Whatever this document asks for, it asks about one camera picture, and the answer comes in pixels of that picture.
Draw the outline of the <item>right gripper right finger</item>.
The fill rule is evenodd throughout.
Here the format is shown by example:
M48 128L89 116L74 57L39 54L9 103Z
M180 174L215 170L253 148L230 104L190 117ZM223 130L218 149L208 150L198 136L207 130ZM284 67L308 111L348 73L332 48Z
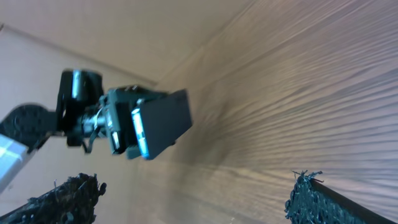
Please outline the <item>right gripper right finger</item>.
M395 224L316 179L322 171L294 172L295 184L285 202L285 218L292 224Z

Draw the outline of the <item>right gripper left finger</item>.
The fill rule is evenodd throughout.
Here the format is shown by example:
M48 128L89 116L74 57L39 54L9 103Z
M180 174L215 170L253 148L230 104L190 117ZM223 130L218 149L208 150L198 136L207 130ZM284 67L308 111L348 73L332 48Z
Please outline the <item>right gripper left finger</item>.
M78 174L23 206L1 216L3 224L92 224L95 206L106 193L107 184L97 175Z

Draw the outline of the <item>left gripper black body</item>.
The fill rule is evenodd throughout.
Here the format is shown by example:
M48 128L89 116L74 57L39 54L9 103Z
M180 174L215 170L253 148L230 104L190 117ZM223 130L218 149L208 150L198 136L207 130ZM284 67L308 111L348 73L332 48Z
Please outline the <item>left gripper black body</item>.
M168 95L139 85L112 88L101 96L101 115L105 118L105 131L113 154L125 153L128 159L141 156L131 112L140 104Z

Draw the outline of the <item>Samsung Galaxy smartphone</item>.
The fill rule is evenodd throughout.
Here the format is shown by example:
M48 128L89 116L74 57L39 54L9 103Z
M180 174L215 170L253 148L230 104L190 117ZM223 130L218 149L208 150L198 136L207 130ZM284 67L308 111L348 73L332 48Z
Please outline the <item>Samsung Galaxy smartphone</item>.
M153 160L192 127L187 90L143 103L131 117L141 157Z

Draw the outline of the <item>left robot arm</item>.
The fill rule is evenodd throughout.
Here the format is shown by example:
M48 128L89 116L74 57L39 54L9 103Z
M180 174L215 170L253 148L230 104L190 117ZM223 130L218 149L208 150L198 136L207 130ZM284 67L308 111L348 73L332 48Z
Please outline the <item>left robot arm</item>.
M64 70L57 107L25 103L1 121L1 189L4 190L36 150L52 136L89 154L96 139L107 139L113 154L138 145L131 110L168 96L139 85L103 90L103 77L90 70Z

